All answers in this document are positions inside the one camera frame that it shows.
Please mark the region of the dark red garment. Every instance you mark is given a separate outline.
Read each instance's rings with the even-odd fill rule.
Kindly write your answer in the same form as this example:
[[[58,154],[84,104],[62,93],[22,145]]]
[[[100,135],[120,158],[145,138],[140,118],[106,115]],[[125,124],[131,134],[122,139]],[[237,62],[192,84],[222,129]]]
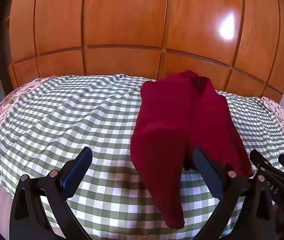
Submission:
[[[187,70],[145,82],[140,94],[131,160],[165,224],[182,229],[181,175],[196,168],[194,149],[242,177],[252,175],[250,160],[227,100],[209,78]]]

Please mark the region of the green white checkered bedsheet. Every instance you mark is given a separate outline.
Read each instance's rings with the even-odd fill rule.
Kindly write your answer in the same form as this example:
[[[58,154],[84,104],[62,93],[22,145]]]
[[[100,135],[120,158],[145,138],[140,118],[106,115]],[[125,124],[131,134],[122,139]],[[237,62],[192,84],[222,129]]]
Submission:
[[[0,126],[0,184],[14,198],[22,175],[45,177],[89,147],[92,163],[66,202],[91,239],[194,239],[219,203],[197,168],[182,171],[184,227],[171,229],[131,160],[140,90],[147,81],[153,80],[62,76],[23,96]],[[284,154],[284,110],[268,98],[216,92],[227,100],[248,157],[256,149],[284,173],[278,161]],[[252,175],[243,178],[264,176],[250,164]],[[47,198],[41,200],[53,231],[63,237]],[[222,236],[231,233],[243,202],[239,197]]]

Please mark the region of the wooden wardrobe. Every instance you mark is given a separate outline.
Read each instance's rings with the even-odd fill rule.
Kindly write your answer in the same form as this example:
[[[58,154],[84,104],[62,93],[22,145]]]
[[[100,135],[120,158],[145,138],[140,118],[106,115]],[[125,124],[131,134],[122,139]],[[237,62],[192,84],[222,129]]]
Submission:
[[[284,95],[284,0],[0,0],[0,90],[39,77],[192,70],[217,90]]]

